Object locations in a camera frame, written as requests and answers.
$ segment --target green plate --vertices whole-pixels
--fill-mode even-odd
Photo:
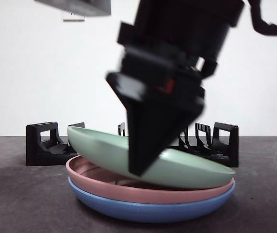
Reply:
[[[196,155],[174,149],[164,150],[141,176],[128,171],[129,144],[126,137],[80,127],[68,127],[68,139],[82,157],[120,175],[159,185],[186,189],[220,187],[235,171]]]

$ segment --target dish rack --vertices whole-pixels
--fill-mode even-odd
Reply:
[[[85,128],[85,123],[77,123],[69,126]],[[196,145],[189,142],[188,128],[185,128],[184,138],[178,136],[178,145],[170,145],[168,149],[176,149],[182,152],[194,154],[228,167],[239,166],[239,127],[216,122],[211,137],[209,125],[196,123]],[[228,143],[220,140],[220,130],[229,132]],[[50,138],[41,140],[41,133],[50,131]],[[206,144],[201,140],[199,131],[206,134]],[[118,134],[125,136],[125,123],[118,125]],[[27,125],[26,127],[26,166],[55,166],[65,165],[67,160],[77,156],[70,142],[64,143],[58,134],[57,122],[45,122]]]
[[[211,137],[211,127],[209,125],[196,123],[196,145],[193,146],[189,142],[188,128],[185,128],[184,139],[178,136],[178,145],[169,146],[167,148],[180,150],[182,152],[194,154],[228,167],[239,167],[239,127],[216,122]],[[220,140],[220,130],[229,132],[228,143]],[[199,131],[206,134],[206,144],[203,143],[199,136]],[[118,125],[118,134],[125,136],[125,123]]]

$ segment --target gray table surface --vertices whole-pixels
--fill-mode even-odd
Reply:
[[[277,233],[277,137],[240,137],[229,201],[186,222],[142,224],[84,206],[64,166],[26,167],[25,137],[0,137],[0,233]]]

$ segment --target blue plate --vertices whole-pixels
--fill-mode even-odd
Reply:
[[[208,200],[183,204],[141,204],[99,197],[75,186],[68,178],[76,196],[88,207],[102,214],[133,222],[167,223],[194,219],[222,206],[234,190],[235,182],[226,193]]]

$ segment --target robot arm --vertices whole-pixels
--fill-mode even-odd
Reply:
[[[85,16],[110,14],[109,0],[38,1]],[[254,29],[277,35],[277,25],[261,18],[260,0],[249,3]],[[106,80],[127,109],[131,173],[141,175],[201,114],[201,80],[214,73],[243,7],[242,0],[141,0],[134,25],[121,24],[121,70]],[[199,58],[205,60],[201,70]],[[150,128],[160,136],[146,134]]]

